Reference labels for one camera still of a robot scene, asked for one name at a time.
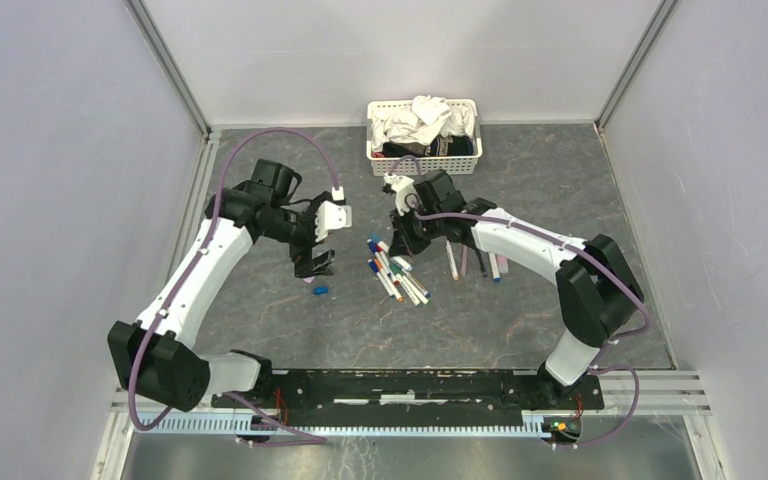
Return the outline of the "brown tip white marker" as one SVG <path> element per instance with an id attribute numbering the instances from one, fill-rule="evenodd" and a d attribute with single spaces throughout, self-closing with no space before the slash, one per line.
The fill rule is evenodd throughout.
<path id="1" fill-rule="evenodd" d="M 454 248 L 449 240 L 445 241 L 445 250 L 446 250 L 447 262 L 449 265 L 451 276 L 455 281 L 458 281 L 460 279 L 460 274 L 459 274 L 458 265 L 455 259 L 455 255 L 454 255 Z"/>

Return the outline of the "thin purple pen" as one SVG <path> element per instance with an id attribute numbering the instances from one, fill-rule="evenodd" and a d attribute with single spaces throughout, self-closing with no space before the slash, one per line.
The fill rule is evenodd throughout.
<path id="1" fill-rule="evenodd" d="M 468 273 L 469 251 L 470 249 L 466 245 L 462 246 L 461 255 L 460 255 L 460 268 L 459 268 L 459 275 L 461 277 L 465 277 Z"/>

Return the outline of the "blue cap white marker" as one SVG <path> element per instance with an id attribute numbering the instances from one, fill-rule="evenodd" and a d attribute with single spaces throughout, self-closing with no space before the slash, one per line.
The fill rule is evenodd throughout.
<path id="1" fill-rule="evenodd" d="M 489 253 L 488 254 L 488 261 L 490 265 L 490 272 L 492 276 L 492 280 L 495 283 L 499 283 L 501 281 L 501 269 L 500 269 L 500 263 L 499 263 L 499 257 L 495 253 Z"/>

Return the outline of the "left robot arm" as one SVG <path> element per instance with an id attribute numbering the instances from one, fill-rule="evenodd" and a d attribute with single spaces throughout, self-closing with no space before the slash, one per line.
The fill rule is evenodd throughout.
<path id="1" fill-rule="evenodd" d="M 193 245 L 136 320 L 116 322 L 107 342 L 120 385 L 168 408 L 192 410 L 203 397 L 236 392 L 250 407 L 274 394 L 269 360 L 243 351 L 200 356 L 193 350 L 201 325 L 231 271 L 261 238 L 289 249 L 298 278 L 332 274 L 335 253 L 315 254 L 329 233 L 351 224 L 345 191 L 335 186 L 294 210 L 302 177 L 260 159 L 250 179 L 219 187 L 207 205 Z"/>

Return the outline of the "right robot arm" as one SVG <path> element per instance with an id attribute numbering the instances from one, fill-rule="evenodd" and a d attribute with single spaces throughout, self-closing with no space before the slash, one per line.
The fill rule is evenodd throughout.
<path id="1" fill-rule="evenodd" d="M 443 238 L 504 257 L 556 288 L 564 332 L 541 364 L 537 382 L 540 400 L 551 408 L 562 408 L 577 396 L 577 383 L 606 346 L 623 335 L 634 314 L 648 314 L 640 285 L 609 236 L 554 233 L 487 199 L 467 200 L 443 170 L 417 180 L 386 175 L 383 182 L 395 203 L 390 254 L 417 255 Z"/>

